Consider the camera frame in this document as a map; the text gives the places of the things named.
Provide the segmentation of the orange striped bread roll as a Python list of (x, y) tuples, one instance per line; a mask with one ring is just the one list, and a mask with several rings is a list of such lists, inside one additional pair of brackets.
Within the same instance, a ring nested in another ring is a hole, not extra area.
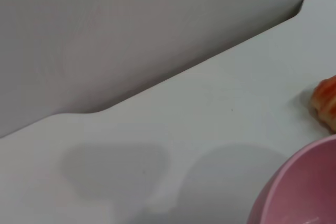
[(336, 132), (336, 75), (322, 80), (310, 100), (320, 121)]

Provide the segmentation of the pink plastic bowl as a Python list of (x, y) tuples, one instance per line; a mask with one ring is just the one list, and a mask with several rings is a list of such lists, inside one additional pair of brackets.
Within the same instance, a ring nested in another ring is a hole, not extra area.
[(336, 224), (336, 134), (293, 154), (261, 190), (246, 224)]

